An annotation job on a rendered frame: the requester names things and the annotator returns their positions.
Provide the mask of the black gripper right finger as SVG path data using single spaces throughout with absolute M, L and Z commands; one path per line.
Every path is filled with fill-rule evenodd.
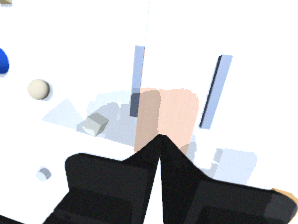
M 167 135 L 160 168 L 163 224 L 196 224 L 205 206 L 281 219 L 285 224 L 298 212 L 297 203 L 283 193 L 210 178 Z

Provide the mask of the pale grey cube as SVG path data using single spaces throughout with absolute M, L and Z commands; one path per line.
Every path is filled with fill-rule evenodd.
M 86 117 L 83 130 L 94 138 L 104 131 L 109 120 L 99 113 L 94 113 Z

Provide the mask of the small orange-tan block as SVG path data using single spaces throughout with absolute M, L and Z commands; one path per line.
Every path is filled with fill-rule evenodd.
M 277 192 L 280 192 L 280 193 L 283 193 L 285 195 L 287 195 L 289 198 L 291 198 L 292 200 L 294 200 L 297 205 L 298 205 L 298 198 L 296 198 L 295 195 L 293 195 L 291 192 L 289 191 L 283 191 L 283 190 L 280 190 L 280 189 L 277 189 L 277 188 L 271 188 L 271 190 L 274 190 L 274 191 L 277 191 Z M 295 216 L 295 218 L 289 223 L 289 224 L 298 224 L 298 212 Z

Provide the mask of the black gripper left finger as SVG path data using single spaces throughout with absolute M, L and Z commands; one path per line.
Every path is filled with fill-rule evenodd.
M 160 159 L 158 134 L 125 160 L 74 153 L 64 160 L 68 189 L 73 187 L 130 201 L 131 224 L 144 224 Z

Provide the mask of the cream ball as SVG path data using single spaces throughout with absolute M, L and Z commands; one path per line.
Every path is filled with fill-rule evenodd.
M 31 81 L 27 87 L 29 95 L 37 100 L 45 99 L 50 93 L 50 86 L 41 79 Z

